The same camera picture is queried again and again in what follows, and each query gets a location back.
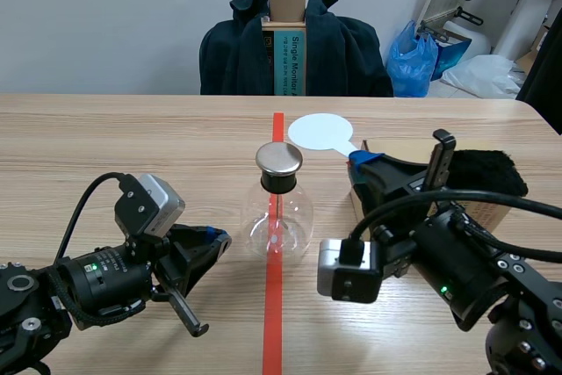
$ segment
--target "robotic arm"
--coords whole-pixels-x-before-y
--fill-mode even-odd
[[[123,191],[115,220],[126,241],[63,257],[86,200],[110,178]],[[80,330],[112,325],[144,310],[148,300],[169,302],[191,335],[203,335],[209,326],[201,325],[185,297],[231,238],[213,227],[175,224],[183,210],[182,199],[158,177],[108,173],[78,203],[53,265],[28,270],[20,263],[0,264],[0,374],[33,368],[48,375],[41,359],[69,336],[70,317]]]
[[[455,140],[443,130],[434,136],[439,144],[427,167],[365,151],[349,157],[350,178],[369,212],[349,239],[321,243],[318,292],[372,303],[383,280],[402,277],[413,265],[463,331],[507,297],[488,316],[494,325],[486,339],[492,374],[562,374],[562,288],[525,261],[562,263],[562,254],[500,242],[453,200],[499,203],[559,219],[562,210],[508,195],[444,189]],[[361,240],[366,229],[369,242]]]

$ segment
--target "blue tape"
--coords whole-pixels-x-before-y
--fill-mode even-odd
[[[353,164],[355,171],[359,173],[359,166],[361,164],[377,160],[382,155],[384,155],[384,153],[370,153],[369,151],[358,149],[358,151],[354,151],[349,155],[349,160]]]

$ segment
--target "red tape line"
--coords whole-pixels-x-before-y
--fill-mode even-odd
[[[273,141],[283,142],[285,116],[273,114]],[[265,310],[263,313],[263,362],[262,375],[283,373],[283,227],[276,225],[277,210],[283,217],[283,202],[278,195],[270,196],[270,225],[265,275]]]

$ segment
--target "black sponge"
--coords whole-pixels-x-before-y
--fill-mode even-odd
[[[517,197],[529,192],[515,164],[503,151],[455,151],[449,172],[447,186],[451,189],[492,191]]]

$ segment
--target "white wall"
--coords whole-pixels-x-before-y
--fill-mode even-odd
[[[205,32],[230,0],[0,0],[0,92],[195,94]],[[474,0],[496,41],[516,0]],[[424,0],[340,0],[386,55]]]

